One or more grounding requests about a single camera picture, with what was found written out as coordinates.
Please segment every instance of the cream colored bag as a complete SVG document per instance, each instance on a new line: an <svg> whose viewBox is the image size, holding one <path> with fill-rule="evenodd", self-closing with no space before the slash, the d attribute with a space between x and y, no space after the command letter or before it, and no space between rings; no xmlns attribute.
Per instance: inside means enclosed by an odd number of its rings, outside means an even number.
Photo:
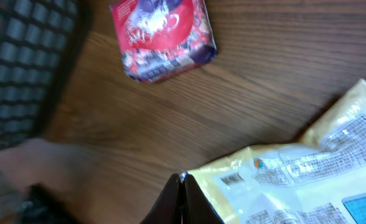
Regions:
<svg viewBox="0 0 366 224"><path fill-rule="evenodd" d="M366 80L298 143L249 146L188 173L225 223L366 223Z"/></svg>

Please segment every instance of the grid pattern basket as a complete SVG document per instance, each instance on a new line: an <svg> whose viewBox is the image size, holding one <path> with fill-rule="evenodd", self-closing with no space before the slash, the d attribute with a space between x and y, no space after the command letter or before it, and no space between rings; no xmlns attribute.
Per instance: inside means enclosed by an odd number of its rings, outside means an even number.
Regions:
<svg viewBox="0 0 366 224"><path fill-rule="evenodd" d="M88 30L79 0L0 0L0 149L40 134Z"/></svg>

